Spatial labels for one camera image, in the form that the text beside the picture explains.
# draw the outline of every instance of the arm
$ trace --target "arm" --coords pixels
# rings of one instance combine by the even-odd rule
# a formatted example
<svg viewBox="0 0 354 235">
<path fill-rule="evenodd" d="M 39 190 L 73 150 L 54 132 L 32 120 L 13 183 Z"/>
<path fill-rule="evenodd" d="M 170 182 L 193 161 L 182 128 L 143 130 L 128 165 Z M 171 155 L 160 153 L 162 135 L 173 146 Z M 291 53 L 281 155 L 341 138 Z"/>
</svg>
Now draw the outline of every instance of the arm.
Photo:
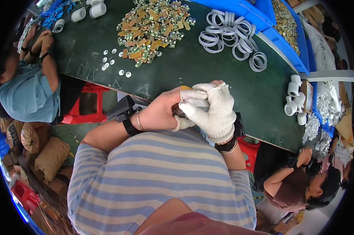
<svg viewBox="0 0 354 235">
<path fill-rule="evenodd" d="M 301 153 L 298 155 L 297 159 L 297 167 L 301 167 L 302 164 L 308 164 L 310 161 L 310 157 L 312 155 L 311 148 L 303 148 Z M 293 168 L 281 168 L 276 171 L 272 176 L 270 176 L 264 183 L 263 186 L 265 191 L 267 191 L 272 197 L 276 195 L 280 186 L 282 185 L 282 181 L 289 176 L 292 172 L 294 172 Z"/>
</svg>

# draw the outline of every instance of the watch strap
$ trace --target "watch strap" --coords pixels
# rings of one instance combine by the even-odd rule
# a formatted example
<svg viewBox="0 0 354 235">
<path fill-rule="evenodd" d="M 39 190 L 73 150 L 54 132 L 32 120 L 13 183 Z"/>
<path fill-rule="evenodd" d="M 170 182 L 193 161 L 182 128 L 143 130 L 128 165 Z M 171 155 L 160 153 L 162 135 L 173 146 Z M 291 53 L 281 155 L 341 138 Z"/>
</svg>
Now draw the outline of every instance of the watch strap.
<svg viewBox="0 0 354 235">
<path fill-rule="evenodd" d="M 126 132 L 130 135 L 130 136 L 134 136 L 137 134 L 142 133 L 142 131 L 136 129 L 133 124 L 131 123 L 130 119 L 126 119 L 122 122 L 124 124 L 125 130 Z"/>
</svg>

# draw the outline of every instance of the white knit glove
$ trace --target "white knit glove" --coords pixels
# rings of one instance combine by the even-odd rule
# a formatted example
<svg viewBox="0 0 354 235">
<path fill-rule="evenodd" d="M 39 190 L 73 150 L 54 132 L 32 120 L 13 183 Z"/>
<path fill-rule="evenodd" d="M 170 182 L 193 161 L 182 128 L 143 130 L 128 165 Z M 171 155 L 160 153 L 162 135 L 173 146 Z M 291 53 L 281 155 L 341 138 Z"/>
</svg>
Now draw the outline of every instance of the white knit glove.
<svg viewBox="0 0 354 235">
<path fill-rule="evenodd" d="M 218 86 L 212 83 L 201 83 L 193 86 L 195 90 L 207 92 L 210 109 L 208 112 L 195 107 L 192 103 L 181 101 L 180 109 L 196 123 L 214 143 L 224 143 L 230 140 L 235 132 L 236 114 L 233 111 L 234 99 L 229 94 L 228 85 Z"/>
</svg>

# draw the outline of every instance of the hand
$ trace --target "hand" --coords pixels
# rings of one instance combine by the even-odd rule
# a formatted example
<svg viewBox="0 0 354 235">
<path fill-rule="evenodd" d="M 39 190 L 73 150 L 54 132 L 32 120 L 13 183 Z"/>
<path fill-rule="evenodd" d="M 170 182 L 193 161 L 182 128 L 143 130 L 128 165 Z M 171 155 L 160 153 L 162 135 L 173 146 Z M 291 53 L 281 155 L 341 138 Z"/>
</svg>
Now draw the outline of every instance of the hand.
<svg viewBox="0 0 354 235">
<path fill-rule="evenodd" d="M 29 42 L 33 38 L 36 32 L 37 32 L 36 25 L 34 25 L 28 30 L 27 36 L 25 37 L 24 41 Z"/>
<path fill-rule="evenodd" d="M 207 93 L 197 90 L 182 90 L 181 87 L 161 93 L 147 108 L 139 112 L 139 122 L 142 128 L 145 130 L 173 129 L 173 131 L 177 131 L 194 126 L 193 121 L 172 115 L 172 106 L 189 98 L 204 100 L 207 98 Z M 130 120 L 133 126 L 138 128 L 137 116 L 133 115 Z"/>
<path fill-rule="evenodd" d="M 53 43 L 53 37 L 51 34 L 47 34 L 43 37 L 41 50 L 47 49 Z"/>
<path fill-rule="evenodd" d="M 312 149 L 309 147 L 303 148 L 297 157 L 298 161 L 303 162 L 302 163 L 303 165 L 309 164 L 311 158 L 312 158 Z"/>
<path fill-rule="evenodd" d="M 210 108 L 208 112 L 195 107 L 192 103 L 181 101 L 180 109 L 185 115 L 206 132 L 214 143 L 231 140 L 235 131 L 236 114 L 233 111 L 234 99 L 229 94 L 228 85 L 223 81 L 201 83 L 193 89 L 207 92 Z"/>
</svg>

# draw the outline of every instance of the blue shirt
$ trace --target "blue shirt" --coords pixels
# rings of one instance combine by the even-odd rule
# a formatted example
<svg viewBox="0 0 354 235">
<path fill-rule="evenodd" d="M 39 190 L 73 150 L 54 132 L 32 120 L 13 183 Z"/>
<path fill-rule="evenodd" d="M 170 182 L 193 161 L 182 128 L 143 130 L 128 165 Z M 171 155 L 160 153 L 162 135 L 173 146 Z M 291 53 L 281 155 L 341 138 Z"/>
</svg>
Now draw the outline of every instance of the blue shirt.
<svg viewBox="0 0 354 235">
<path fill-rule="evenodd" d="M 60 89 L 61 82 L 53 92 L 41 67 L 23 59 L 15 77 L 0 87 L 0 102 L 15 120 L 51 123 L 60 110 Z"/>
<path fill-rule="evenodd" d="M 109 154 L 79 146 L 67 195 L 79 234 L 133 234 L 171 198 L 210 219 L 255 229 L 248 172 L 228 170 L 191 128 L 141 133 Z"/>
</svg>

